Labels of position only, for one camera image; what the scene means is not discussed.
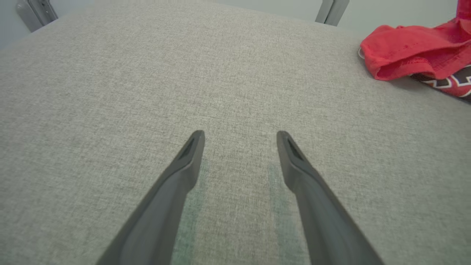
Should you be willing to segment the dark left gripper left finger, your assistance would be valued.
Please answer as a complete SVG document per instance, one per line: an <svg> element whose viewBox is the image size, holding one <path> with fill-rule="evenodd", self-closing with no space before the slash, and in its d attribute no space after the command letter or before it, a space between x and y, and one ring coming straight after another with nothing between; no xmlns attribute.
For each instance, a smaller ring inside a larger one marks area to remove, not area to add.
<svg viewBox="0 0 471 265"><path fill-rule="evenodd" d="M204 148L205 132L194 131L111 241L98 265L171 263L184 203L197 183Z"/></svg>

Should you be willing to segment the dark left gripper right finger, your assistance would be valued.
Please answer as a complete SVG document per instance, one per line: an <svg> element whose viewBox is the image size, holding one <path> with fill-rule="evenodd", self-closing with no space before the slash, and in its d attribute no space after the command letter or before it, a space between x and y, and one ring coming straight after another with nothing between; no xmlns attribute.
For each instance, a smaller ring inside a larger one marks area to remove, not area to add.
<svg viewBox="0 0 471 265"><path fill-rule="evenodd" d="M382 265L358 225L287 131L276 134L284 182L296 196L313 265Z"/></svg>

